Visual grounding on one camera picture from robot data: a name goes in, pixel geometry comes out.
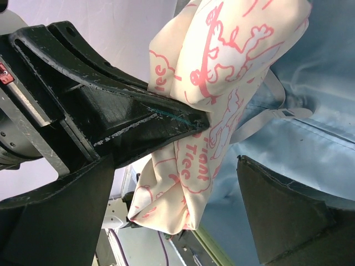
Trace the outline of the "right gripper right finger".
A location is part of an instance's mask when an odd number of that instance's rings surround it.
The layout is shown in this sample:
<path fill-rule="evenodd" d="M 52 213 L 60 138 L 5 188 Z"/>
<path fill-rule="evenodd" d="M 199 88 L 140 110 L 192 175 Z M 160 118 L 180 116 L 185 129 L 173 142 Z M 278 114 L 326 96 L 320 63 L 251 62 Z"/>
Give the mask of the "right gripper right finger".
<path fill-rule="evenodd" d="M 237 176 L 263 265 L 353 265 L 354 201 L 239 156 Z"/>

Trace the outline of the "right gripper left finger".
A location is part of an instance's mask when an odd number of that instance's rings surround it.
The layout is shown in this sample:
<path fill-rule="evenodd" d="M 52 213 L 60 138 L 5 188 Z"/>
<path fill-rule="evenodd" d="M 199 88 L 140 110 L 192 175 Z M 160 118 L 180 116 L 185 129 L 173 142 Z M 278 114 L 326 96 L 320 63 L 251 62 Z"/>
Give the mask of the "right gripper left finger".
<path fill-rule="evenodd" d="M 38 132 L 35 147 L 59 168 L 108 155 L 120 168 L 210 124 L 112 66 L 69 21 L 9 33 L 8 77 L 9 96 Z"/>

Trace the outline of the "cream pink-print cloth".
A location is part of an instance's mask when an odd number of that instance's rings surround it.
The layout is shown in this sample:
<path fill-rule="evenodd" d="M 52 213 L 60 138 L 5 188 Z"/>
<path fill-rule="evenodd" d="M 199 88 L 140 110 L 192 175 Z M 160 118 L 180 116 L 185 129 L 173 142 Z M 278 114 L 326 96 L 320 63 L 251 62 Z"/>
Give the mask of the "cream pink-print cloth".
<path fill-rule="evenodd" d="M 311 8 L 308 1 L 190 1 L 154 37 L 148 89 L 206 112 L 210 126 L 152 153 L 132 222 L 167 234 L 198 228 L 247 104 L 302 37 Z"/>

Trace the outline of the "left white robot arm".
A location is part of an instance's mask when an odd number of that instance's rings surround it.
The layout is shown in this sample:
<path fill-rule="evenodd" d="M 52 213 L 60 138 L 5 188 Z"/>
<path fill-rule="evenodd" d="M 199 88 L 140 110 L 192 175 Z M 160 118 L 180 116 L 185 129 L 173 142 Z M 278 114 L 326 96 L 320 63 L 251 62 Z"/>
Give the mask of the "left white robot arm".
<path fill-rule="evenodd" d="M 123 198 L 110 199 L 103 219 L 102 229 L 138 228 L 128 219 L 134 192 L 128 192 Z"/>

